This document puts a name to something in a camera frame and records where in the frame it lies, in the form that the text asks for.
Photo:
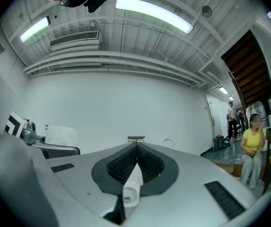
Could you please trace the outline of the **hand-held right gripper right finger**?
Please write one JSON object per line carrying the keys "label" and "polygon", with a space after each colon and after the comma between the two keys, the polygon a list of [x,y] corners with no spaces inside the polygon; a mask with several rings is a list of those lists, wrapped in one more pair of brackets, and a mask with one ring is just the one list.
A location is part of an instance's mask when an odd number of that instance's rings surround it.
{"label": "hand-held right gripper right finger", "polygon": [[[164,193],[141,197],[123,223],[125,227],[248,227],[258,213],[252,209],[257,198],[238,179],[208,159],[149,143],[148,146],[176,161],[179,175]],[[229,219],[206,188],[219,182],[245,209]]]}

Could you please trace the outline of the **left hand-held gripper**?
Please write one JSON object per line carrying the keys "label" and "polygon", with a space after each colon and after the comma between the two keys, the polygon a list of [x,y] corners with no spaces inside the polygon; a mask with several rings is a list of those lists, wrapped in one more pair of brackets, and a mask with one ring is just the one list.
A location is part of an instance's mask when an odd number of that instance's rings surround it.
{"label": "left hand-held gripper", "polygon": [[20,116],[12,111],[5,126],[5,132],[16,138],[22,139],[27,145],[39,148],[45,159],[60,158],[80,155],[78,147],[60,146],[45,144],[42,138],[36,134],[36,125],[34,122]]}

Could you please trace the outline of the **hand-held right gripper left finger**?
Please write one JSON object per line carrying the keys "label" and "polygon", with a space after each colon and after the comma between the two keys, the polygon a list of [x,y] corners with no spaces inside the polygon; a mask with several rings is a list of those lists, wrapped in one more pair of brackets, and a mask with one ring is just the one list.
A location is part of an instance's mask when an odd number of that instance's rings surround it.
{"label": "hand-held right gripper left finger", "polygon": [[118,209],[118,196],[104,193],[94,182],[91,170],[99,160],[120,150],[123,144],[106,150],[69,157],[45,159],[37,151],[37,177],[59,227],[136,227],[135,210],[128,218],[110,221],[105,216],[124,216]]}

